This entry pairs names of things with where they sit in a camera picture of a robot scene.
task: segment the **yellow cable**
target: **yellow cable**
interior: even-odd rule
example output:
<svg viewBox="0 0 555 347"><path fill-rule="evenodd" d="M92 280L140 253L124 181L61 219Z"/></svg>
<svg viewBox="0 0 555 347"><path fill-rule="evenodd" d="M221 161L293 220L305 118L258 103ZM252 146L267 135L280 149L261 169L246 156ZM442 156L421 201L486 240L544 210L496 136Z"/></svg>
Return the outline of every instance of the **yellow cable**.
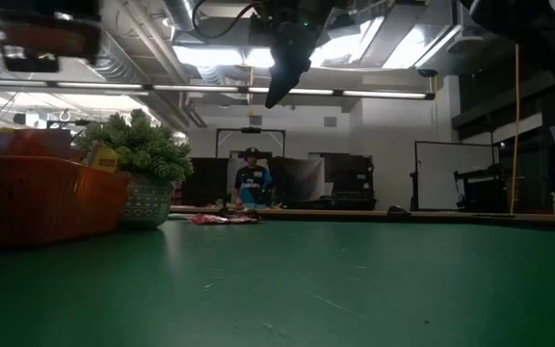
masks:
<svg viewBox="0 0 555 347"><path fill-rule="evenodd" d="M517 140L519 138L519 113L521 92L519 90L519 45L515 45L515 143L513 148L513 178L511 180L511 214L515 210L515 180L517 178Z"/></svg>
<svg viewBox="0 0 555 347"><path fill-rule="evenodd" d="M438 134L438 75L434 76L434 95L434 106L436 108L436 141L440 141L440 135Z"/></svg>

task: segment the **desk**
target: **desk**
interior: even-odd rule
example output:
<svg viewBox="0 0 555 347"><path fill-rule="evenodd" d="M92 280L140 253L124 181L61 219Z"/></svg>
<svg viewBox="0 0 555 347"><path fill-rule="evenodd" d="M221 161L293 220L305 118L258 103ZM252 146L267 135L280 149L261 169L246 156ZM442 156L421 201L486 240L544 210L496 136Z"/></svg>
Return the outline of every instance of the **desk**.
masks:
<svg viewBox="0 0 555 347"><path fill-rule="evenodd" d="M177 220L0 252L0 346L555 346L555 232Z"/></svg>

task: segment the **blue shirt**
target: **blue shirt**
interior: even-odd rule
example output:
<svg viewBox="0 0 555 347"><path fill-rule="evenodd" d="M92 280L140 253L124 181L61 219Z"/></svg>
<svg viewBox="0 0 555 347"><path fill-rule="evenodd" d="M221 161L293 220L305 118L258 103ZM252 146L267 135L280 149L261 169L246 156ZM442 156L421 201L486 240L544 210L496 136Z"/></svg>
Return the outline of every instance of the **blue shirt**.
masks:
<svg viewBox="0 0 555 347"><path fill-rule="evenodd" d="M269 184L269 170L260 166L241 168L235 178L235 188L239 190L241 203L261 203L262 192Z"/></svg>

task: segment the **succulent plant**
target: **succulent plant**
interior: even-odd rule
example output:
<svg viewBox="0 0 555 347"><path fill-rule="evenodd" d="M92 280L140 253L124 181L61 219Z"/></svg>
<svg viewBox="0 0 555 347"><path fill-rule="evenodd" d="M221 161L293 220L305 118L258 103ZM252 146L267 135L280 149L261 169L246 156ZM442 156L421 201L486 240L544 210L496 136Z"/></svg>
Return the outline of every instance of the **succulent plant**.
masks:
<svg viewBox="0 0 555 347"><path fill-rule="evenodd" d="M194 172L190 146L172 140L172 131L164 126L154 127L143 110L134 110L130 125L119 114L105 123L92 123L76 138L75 143L88 155L93 141L114 149L123 171L149 174L170 181L184 181Z"/></svg>

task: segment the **vent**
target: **vent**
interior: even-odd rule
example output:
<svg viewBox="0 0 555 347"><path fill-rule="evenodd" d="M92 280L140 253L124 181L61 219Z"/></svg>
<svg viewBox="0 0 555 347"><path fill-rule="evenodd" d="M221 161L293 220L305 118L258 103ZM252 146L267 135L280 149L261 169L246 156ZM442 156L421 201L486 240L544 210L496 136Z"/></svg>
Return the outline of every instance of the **vent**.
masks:
<svg viewBox="0 0 555 347"><path fill-rule="evenodd" d="M325 117L325 127L337 127L337 117Z"/></svg>
<svg viewBox="0 0 555 347"><path fill-rule="evenodd" d="M250 116L250 126L262 125L262 116Z"/></svg>

